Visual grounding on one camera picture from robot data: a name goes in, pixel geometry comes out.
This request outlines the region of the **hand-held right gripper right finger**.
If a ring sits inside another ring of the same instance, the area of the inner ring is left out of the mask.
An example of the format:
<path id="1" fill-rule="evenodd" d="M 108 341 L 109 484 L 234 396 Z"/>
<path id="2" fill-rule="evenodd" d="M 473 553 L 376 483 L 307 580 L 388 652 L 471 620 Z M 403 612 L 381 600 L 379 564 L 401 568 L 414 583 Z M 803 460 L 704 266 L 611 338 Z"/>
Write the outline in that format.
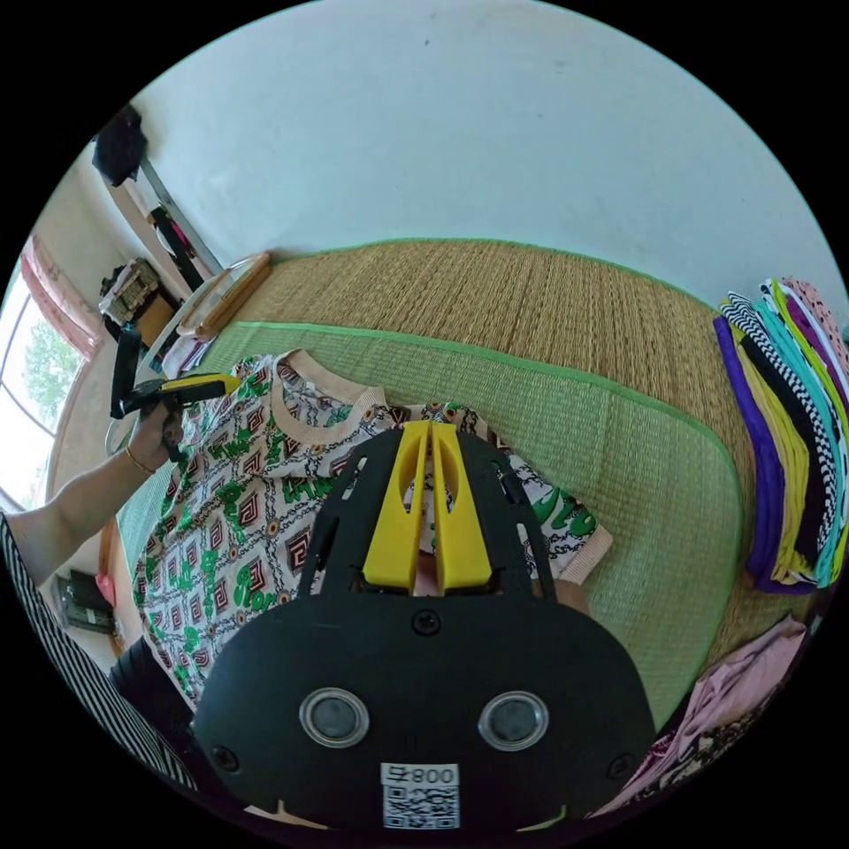
<path id="1" fill-rule="evenodd" d="M 459 436 L 451 424 L 431 426 L 435 557 L 442 593 L 482 590 L 492 576 Z"/>

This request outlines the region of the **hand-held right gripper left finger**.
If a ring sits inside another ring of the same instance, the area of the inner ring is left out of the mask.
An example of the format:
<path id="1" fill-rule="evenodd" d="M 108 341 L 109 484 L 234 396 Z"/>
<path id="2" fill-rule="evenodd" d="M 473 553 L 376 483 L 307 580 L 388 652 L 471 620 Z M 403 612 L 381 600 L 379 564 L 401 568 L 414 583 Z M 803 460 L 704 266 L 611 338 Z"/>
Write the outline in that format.
<path id="1" fill-rule="evenodd" d="M 416 421 L 379 437 L 390 464 L 363 577 L 381 591 L 415 588 L 429 432 L 425 421 Z"/>

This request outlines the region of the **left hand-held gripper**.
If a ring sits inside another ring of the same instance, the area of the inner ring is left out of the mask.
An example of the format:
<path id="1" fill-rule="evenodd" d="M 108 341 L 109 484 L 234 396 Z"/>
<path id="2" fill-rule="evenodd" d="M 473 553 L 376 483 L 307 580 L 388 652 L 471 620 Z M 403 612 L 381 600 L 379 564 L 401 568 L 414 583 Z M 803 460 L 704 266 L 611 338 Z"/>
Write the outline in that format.
<path id="1" fill-rule="evenodd" d="M 241 380 L 231 374 L 204 373 L 167 381 L 147 381 L 126 391 L 113 388 L 111 418 L 119 421 L 133 413 L 139 419 L 163 406 L 166 418 L 181 417 L 188 407 L 226 397 L 238 391 Z"/>

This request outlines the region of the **person's left hand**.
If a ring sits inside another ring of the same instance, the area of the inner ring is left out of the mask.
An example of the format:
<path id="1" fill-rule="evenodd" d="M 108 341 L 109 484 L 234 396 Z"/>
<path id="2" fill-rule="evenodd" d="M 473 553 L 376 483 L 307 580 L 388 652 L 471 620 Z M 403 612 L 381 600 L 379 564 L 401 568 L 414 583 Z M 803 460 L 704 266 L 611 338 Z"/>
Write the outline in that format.
<path id="1" fill-rule="evenodd" d="M 170 411 L 162 402 L 141 411 L 126 444 L 133 464 L 148 474 L 157 472 L 170 460 L 171 449 L 180 446 L 182 424 L 182 415 Z"/>

